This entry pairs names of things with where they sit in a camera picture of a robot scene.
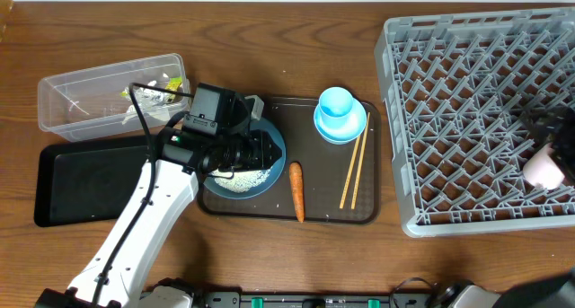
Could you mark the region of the pink plastic cup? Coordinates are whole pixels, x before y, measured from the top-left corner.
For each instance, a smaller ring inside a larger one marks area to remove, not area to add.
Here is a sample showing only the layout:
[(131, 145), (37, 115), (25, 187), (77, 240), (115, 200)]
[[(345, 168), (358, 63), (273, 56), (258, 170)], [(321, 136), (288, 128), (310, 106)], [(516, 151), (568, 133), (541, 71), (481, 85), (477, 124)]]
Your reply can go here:
[(523, 175), (525, 180), (536, 188), (556, 189), (565, 176), (559, 166), (553, 161), (551, 143), (544, 145), (525, 164)]

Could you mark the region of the yellow green wrapper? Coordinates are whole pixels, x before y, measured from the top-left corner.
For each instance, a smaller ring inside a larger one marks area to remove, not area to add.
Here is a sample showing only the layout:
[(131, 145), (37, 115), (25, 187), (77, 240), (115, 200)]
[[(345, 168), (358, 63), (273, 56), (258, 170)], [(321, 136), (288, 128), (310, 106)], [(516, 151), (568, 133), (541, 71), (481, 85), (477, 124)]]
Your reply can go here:
[[(153, 80), (148, 83), (149, 86), (160, 87), (165, 90), (177, 92), (181, 85), (182, 85), (182, 78), (181, 77), (167, 77), (165, 81), (158, 83), (156, 80)], [(168, 98), (167, 103), (172, 103), (176, 96), (174, 94), (169, 94), (170, 97)]]

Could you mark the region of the light blue cup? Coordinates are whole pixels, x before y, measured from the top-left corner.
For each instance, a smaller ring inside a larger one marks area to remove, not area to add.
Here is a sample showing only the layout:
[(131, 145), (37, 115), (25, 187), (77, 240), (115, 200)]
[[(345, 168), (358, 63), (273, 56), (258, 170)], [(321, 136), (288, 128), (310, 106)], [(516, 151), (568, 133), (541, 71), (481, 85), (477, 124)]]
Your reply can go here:
[(320, 119), (324, 128), (341, 128), (347, 122), (353, 106), (351, 93), (342, 87), (330, 87), (319, 98)]

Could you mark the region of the light blue bowl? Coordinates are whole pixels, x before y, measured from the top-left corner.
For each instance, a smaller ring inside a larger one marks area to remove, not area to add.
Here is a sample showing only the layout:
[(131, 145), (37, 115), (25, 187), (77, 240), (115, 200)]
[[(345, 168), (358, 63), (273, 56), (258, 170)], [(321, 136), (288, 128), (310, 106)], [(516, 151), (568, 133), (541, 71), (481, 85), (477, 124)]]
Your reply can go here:
[(327, 127), (323, 124), (320, 106), (317, 105), (314, 110), (314, 125), (320, 136), (327, 142), (334, 145), (344, 145), (359, 137), (364, 131), (367, 124), (367, 114), (363, 105), (354, 100), (349, 114), (347, 123), (339, 129), (328, 132)]

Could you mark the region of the wooden chopstick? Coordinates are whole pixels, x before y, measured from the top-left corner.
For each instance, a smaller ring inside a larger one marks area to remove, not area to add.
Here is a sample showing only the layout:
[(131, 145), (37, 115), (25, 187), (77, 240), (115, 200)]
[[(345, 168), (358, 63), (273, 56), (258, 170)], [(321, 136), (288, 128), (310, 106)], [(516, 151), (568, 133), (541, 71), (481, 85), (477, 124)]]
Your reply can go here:
[(357, 175), (356, 175), (356, 179), (355, 179), (354, 190), (353, 190), (353, 195), (352, 195), (352, 202), (351, 202), (351, 209), (352, 210), (355, 210), (357, 198), (358, 198), (358, 189), (359, 189), (361, 172), (362, 172), (362, 167), (363, 167), (363, 162), (364, 162), (364, 154), (365, 154), (365, 148), (366, 148), (366, 143), (367, 143), (367, 134), (368, 134), (370, 116), (371, 116), (371, 113), (368, 112), (367, 113), (367, 122), (366, 122), (366, 125), (364, 127), (364, 131), (363, 131), (363, 134), (361, 137), (361, 147), (360, 147), (360, 153), (359, 153), (359, 159), (358, 159)]
[(345, 206), (345, 201), (347, 198), (347, 193), (348, 193), (348, 189), (349, 189), (349, 183), (350, 183), (350, 179), (351, 179), (351, 174), (353, 172), (353, 166), (356, 160), (356, 156), (357, 156), (357, 152), (358, 152), (358, 146), (359, 146), (359, 142), (360, 142), (360, 136), (358, 136), (358, 138), (355, 140), (355, 144), (354, 144), (354, 148), (352, 151), (352, 155), (350, 158), (350, 162), (349, 162), (349, 168), (347, 171), (347, 175), (346, 175), (346, 179), (343, 185), (343, 190), (342, 190), (342, 194), (341, 194), (341, 201), (340, 201), (340, 205), (339, 205), (339, 209), (343, 209)]

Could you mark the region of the aluminium foil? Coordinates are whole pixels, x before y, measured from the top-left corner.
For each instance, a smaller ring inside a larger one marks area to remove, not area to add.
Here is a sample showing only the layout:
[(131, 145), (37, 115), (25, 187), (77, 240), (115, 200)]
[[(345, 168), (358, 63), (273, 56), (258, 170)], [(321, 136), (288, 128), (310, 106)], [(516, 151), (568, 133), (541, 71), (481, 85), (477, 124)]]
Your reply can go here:
[(170, 95), (153, 89), (136, 87), (133, 89), (136, 102), (141, 109), (149, 109), (156, 106), (164, 106)]

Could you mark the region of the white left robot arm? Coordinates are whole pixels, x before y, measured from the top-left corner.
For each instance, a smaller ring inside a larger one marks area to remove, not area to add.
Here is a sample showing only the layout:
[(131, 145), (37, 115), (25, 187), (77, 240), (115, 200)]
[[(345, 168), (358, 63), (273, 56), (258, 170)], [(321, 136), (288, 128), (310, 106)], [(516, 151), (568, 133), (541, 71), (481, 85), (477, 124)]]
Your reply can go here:
[(184, 286), (144, 292), (151, 267), (183, 210), (206, 178), (268, 170), (285, 148), (272, 125), (261, 128), (264, 103), (225, 88), (199, 84), (189, 111), (146, 135), (148, 159), (134, 192), (90, 263), (65, 292), (45, 289), (38, 307), (191, 307)]

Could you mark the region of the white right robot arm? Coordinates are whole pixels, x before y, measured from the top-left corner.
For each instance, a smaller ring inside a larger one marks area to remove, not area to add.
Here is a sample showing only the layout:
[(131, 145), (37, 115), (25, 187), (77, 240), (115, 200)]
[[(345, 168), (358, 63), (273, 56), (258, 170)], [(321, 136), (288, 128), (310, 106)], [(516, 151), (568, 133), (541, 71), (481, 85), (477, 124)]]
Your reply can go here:
[[(574, 184), (574, 110), (557, 108), (527, 112), (522, 123), (541, 148), (523, 167), (532, 186), (558, 189), (565, 181)], [(572, 307), (574, 272), (515, 286), (495, 303), (502, 308)]]

